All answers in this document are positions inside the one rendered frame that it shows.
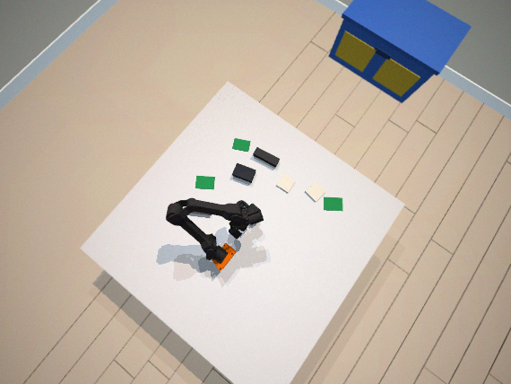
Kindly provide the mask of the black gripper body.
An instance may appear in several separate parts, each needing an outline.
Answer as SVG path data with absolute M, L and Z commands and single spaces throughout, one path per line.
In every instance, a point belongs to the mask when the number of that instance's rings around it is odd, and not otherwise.
M 252 210 L 254 210 L 254 209 L 256 209 L 256 208 L 258 208 L 256 205 L 251 204 L 251 205 L 247 208 L 247 210 L 248 210 L 248 211 L 252 211 Z M 259 209 L 259 208 L 258 208 L 258 209 Z M 260 209 L 259 209 L 259 210 L 260 210 Z M 261 211 L 261 210 L 260 210 L 260 211 Z M 247 226 L 248 226 L 248 225 L 249 225 L 249 223 L 247 224 Z M 247 227 L 247 226 L 246 226 L 246 227 Z M 239 230 L 243 231 L 244 229 L 246 229 L 246 227 L 245 227 L 245 228 L 243 228 L 243 229 L 233 229 L 233 230 L 232 230 L 232 229 L 229 229 L 229 233 L 230 233 L 230 234 L 231 234 L 231 235 L 232 235 L 235 239 L 238 239 L 238 238 L 240 237 L 240 235 L 242 234 L 242 232 L 240 232 Z

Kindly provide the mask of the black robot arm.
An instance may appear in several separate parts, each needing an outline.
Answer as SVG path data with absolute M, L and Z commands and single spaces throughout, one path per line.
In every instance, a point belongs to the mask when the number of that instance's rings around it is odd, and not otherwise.
M 185 208 L 183 208 L 185 206 Z M 242 214 L 241 214 L 242 211 Z M 166 220 L 167 222 L 180 226 L 194 239 L 196 239 L 202 250 L 206 253 L 206 259 L 214 259 L 220 264 L 223 262 L 228 252 L 216 245 L 216 237 L 213 234 L 205 234 L 197 225 L 195 225 L 187 216 L 192 212 L 214 214 L 230 221 L 230 228 L 243 229 L 248 223 L 255 224 L 264 220 L 261 211 L 256 208 L 252 211 L 238 204 L 228 203 L 226 205 L 215 204 L 189 198 L 187 200 L 179 200 L 168 206 Z

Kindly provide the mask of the cream flat square tile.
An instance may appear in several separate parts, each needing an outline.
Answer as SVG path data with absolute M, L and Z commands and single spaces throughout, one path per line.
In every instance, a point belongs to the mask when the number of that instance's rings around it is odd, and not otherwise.
M 316 182 L 314 182 L 305 192 L 314 201 L 316 201 L 321 195 L 325 193 L 325 191 Z

